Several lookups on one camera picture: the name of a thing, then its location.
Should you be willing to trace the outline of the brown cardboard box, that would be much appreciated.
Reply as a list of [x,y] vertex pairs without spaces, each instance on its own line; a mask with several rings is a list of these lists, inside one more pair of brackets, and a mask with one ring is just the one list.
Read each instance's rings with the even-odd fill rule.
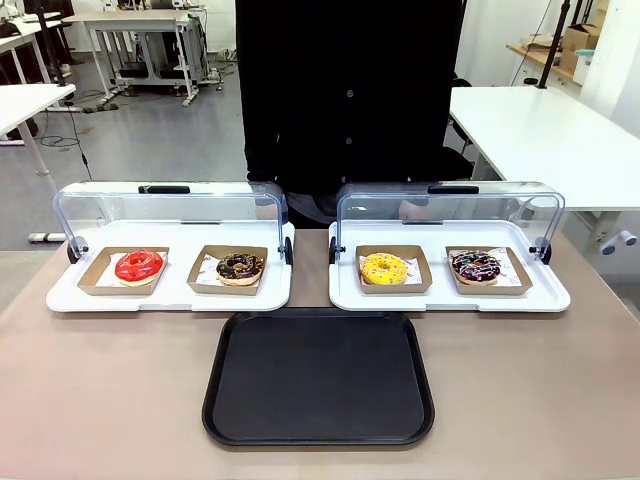
[[560,68],[573,74],[578,63],[578,50],[594,50],[601,29],[591,24],[576,24],[566,28],[562,38]]

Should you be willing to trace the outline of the beige top workbench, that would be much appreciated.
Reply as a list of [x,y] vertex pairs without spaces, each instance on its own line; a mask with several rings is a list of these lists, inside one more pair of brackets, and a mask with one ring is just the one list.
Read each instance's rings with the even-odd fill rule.
[[63,19],[79,25],[101,81],[102,103],[136,87],[170,88],[189,106],[202,86],[224,83],[209,65],[206,34],[193,9],[96,11]]

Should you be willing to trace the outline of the purple drizzled donut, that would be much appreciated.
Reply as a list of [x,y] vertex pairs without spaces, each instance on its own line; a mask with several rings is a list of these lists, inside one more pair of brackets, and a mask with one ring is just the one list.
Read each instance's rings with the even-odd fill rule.
[[481,250],[465,250],[453,254],[450,264],[456,278],[466,285],[494,285],[501,274],[499,260]]

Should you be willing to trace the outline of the small white table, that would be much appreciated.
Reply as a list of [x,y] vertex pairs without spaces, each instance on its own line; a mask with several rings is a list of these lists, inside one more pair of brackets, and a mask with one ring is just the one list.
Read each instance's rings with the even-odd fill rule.
[[76,86],[73,84],[66,86],[57,84],[0,85],[0,138],[13,129],[18,130],[33,161],[36,175],[46,181],[52,195],[55,195],[58,189],[40,154],[27,121],[74,93],[75,90]]

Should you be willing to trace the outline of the clear hinged display lid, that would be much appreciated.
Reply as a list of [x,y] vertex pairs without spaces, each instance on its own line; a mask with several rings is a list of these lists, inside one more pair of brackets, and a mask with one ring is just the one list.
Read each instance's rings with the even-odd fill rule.
[[441,226],[446,221],[500,220],[519,227],[527,237],[527,251],[547,265],[564,210],[560,193],[534,181],[350,183],[337,196],[329,262],[347,251],[349,221]]
[[272,182],[82,181],[55,194],[53,208],[66,239],[71,264],[93,250],[91,238],[117,222],[219,226],[231,222],[273,222],[276,251],[293,263],[294,228],[287,203]]

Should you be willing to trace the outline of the red glazed donut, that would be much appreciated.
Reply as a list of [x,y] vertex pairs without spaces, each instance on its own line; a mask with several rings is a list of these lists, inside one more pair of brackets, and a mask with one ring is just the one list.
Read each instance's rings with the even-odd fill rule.
[[156,251],[136,250],[117,261],[114,273],[124,285],[141,286],[151,283],[164,264],[164,257]]

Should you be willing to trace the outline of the brown cardboard donut tray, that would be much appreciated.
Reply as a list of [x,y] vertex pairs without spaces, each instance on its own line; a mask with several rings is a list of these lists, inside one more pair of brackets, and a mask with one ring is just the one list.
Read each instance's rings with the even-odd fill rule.
[[[402,284],[371,285],[361,275],[362,259],[374,253],[389,253],[400,257],[408,264],[408,275]],[[361,290],[364,294],[424,294],[432,284],[431,270],[423,252],[418,245],[360,245],[355,253],[357,273]]]
[[[164,267],[151,283],[141,286],[124,285],[115,276],[116,263],[124,255],[142,249],[153,250],[161,254],[165,260]],[[77,286],[91,296],[148,296],[153,293],[168,263],[168,247],[105,247],[82,275]]]
[[187,277],[187,284],[195,293],[199,294],[255,296],[261,278],[250,286],[238,287],[225,285],[217,277],[216,266],[218,262],[223,257],[236,253],[253,254],[262,257],[265,262],[261,278],[263,277],[268,259],[267,248],[238,245],[205,245],[194,261]]
[[[450,264],[450,258],[453,254],[465,250],[486,251],[499,260],[501,274],[494,285],[466,285],[456,278]],[[457,290],[462,295],[522,296],[532,287],[532,281],[522,262],[517,258],[510,247],[447,246],[446,255],[447,265],[453,276]]]

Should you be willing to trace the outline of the chocolate glazed donut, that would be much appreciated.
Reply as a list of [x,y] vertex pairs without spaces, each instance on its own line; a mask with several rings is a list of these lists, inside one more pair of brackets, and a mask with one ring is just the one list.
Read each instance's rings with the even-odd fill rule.
[[250,286],[258,281],[264,271],[262,257],[236,253],[223,257],[216,266],[218,279],[228,286]]

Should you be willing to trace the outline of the wooden wall shelf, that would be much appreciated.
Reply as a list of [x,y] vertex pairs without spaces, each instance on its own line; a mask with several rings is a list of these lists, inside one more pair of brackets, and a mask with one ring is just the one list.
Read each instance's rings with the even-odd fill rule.
[[[543,69],[546,64],[547,55],[548,55],[547,51],[542,51],[542,50],[527,51],[522,46],[514,45],[514,44],[506,44],[505,48],[515,53],[516,55],[519,55],[520,57],[522,57],[524,59],[524,62],[532,63],[540,69]],[[581,83],[576,82],[574,80],[573,78],[574,73],[572,71],[566,70],[560,66],[560,56],[556,56],[554,58],[554,63],[551,67],[551,71],[558,79],[561,79],[564,82],[569,82],[579,87],[582,86]]]

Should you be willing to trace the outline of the white display tray base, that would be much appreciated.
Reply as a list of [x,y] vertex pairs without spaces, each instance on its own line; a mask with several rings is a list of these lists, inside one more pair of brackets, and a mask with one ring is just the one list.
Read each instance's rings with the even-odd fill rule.
[[[504,220],[445,220],[440,224],[404,224],[400,220],[345,220],[330,227],[340,245],[329,265],[331,302],[350,311],[481,311],[551,313],[566,310],[571,297],[550,266],[529,251],[532,241]],[[432,283],[424,293],[367,294],[356,261],[358,246],[418,245],[428,262]],[[532,286],[522,295],[462,295],[447,265],[448,247],[509,247]]]
[[[275,220],[239,220],[194,224],[179,220],[115,221],[102,228],[82,229],[80,237],[89,250],[69,266],[46,296],[49,309],[59,313],[138,311],[269,311],[289,299],[292,266],[278,248],[292,240],[295,229]],[[266,268],[254,295],[197,293],[188,275],[202,248],[207,245],[265,247]],[[168,249],[167,265],[149,295],[90,295],[79,287],[91,263],[108,247]]]

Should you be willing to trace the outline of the yellow sprinkled donut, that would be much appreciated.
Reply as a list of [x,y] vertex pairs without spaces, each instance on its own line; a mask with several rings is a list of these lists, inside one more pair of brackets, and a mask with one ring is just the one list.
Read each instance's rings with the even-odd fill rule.
[[402,284],[408,275],[408,264],[389,253],[374,253],[362,259],[361,275],[371,285]]

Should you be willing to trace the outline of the black stand pole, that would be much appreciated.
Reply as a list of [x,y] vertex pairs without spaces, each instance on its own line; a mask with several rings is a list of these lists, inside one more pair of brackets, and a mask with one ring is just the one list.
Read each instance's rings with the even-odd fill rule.
[[571,5],[571,0],[563,0],[562,4],[561,4],[561,9],[560,9],[560,15],[557,21],[557,25],[554,31],[554,35],[552,38],[552,42],[549,48],[549,52],[544,64],[544,68],[542,71],[542,75],[538,81],[538,83],[536,84],[536,88],[540,89],[540,90],[544,90],[547,88],[547,79],[548,76],[551,72],[551,67],[553,66],[553,62],[554,62],[554,58],[555,58],[555,54],[556,51],[558,49],[559,43],[560,43],[560,38],[561,38],[561,34],[565,25],[565,21],[568,15],[568,12],[570,10],[570,5]]

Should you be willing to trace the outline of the black plastic serving tray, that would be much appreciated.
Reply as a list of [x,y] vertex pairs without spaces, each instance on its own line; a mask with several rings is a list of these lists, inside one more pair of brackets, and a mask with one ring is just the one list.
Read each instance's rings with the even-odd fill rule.
[[232,447],[404,446],[435,407],[404,314],[291,307],[225,322],[201,418]]

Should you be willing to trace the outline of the person in black shirt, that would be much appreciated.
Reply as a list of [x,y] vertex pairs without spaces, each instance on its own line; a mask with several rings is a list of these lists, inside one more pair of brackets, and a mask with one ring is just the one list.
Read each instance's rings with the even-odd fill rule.
[[455,181],[444,143],[463,0],[235,0],[244,153],[323,229],[348,183]]

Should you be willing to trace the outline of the black tripod pole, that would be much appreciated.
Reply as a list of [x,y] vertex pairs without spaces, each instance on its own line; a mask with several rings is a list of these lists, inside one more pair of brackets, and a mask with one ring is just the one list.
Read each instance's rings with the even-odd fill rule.
[[60,64],[58,62],[56,51],[53,45],[53,41],[51,38],[51,34],[49,33],[49,27],[47,26],[47,20],[45,19],[45,12],[42,4],[42,0],[33,0],[34,3],[34,13],[38,17],[38,21],[41,27],[41,33],[44,37],[44,43],[46,45],[47,54],[49,60],[51,62],[51,67],[54,70],[55,77],[57,79],[57,83],[60,87],[64,87],[66,85],[66,81],[63,77],[62,71],[60,69]]

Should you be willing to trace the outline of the large white table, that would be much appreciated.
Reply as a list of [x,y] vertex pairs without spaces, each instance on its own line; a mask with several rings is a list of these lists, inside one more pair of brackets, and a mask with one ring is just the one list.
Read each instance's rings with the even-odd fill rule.
[[640,212],[640,139],[556,89],[455,87],[450,115],[478,151],[474,179],[551,187],[581,215],[594,252],[640,242],[615,228]]

